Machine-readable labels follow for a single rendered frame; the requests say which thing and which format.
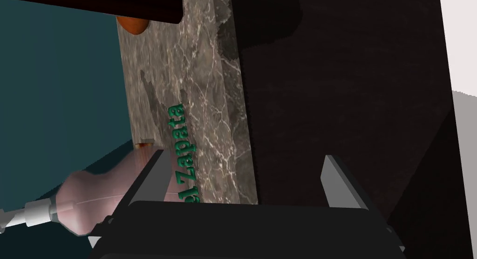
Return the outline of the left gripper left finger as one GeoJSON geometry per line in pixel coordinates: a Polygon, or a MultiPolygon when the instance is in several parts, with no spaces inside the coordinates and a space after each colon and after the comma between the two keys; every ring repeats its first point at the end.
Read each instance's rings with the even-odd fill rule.
{"type": "Polygon", "coordinates": [[[163,201],[171,175],[170,151],[157,150],[127,190],[112,217],[118,216],[135,201],[163,201]]]}

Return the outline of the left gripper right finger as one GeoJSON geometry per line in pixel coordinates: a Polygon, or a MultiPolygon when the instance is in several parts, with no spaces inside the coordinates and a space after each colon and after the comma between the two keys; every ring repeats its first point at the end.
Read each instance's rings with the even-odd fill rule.
{"type": "Polygon", "coordinates": [[[320,180],[330,207],[373,209],[369,197],[338,156],[325,156],[320,180]]]}

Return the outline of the green raised lettering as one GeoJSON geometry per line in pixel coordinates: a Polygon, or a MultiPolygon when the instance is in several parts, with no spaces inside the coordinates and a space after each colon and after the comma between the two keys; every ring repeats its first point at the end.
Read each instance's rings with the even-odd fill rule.
{"type": "Polygon", "coordinates": [[[188,141],[189,133],[186,125],[184,106],[177,104],[168,107],[170,120],[168,124],[172,127],[172,136],[176,139],[174,144],[175,154],[178,156],[177,165],[185,169],[185,172],[176,171],[177,184],[184,184],[185,180],[196,180],[193,153],[197,151],[195,144],[188,141]]]}

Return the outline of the pink spray bottle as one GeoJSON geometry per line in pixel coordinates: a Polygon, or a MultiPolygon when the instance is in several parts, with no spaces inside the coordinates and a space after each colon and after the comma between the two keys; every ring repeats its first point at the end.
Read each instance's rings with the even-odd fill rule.
{"type": "MultiPolygon", "coordinates": [[[[157,146],[135,149],[116,166],[103,174],[75,171],[66,178],[55,195],[25,204],[22,209],[0,209],[0,234],[6,228],[25,224],[28,227],[57,222],[68,231],[84,236],[112,216],[123,196],[150,161],[157,146]]],[[[170,151],[172,175],[163,201],[178,201],[180,185],[175,181],[177,156],[170,151]]]]}

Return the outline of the orange round fruit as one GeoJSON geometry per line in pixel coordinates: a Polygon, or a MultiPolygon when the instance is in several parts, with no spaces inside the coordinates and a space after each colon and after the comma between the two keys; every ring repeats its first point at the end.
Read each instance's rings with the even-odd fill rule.
{"type": "Polygon", "coordinates": [[[150,25],[150,20],[148,19],[117,15],[116,20],[124,30],[133,35],[139,35],[143,33],[150,25]]]}

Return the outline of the dark brown flat slab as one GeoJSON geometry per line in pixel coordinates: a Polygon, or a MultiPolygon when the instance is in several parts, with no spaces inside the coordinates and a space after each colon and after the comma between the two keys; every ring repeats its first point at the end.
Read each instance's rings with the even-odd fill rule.
{"type": "Polygon", "coordinates": [[[92,12],[178,24],[183,0],[22,0],[92,12]]]}

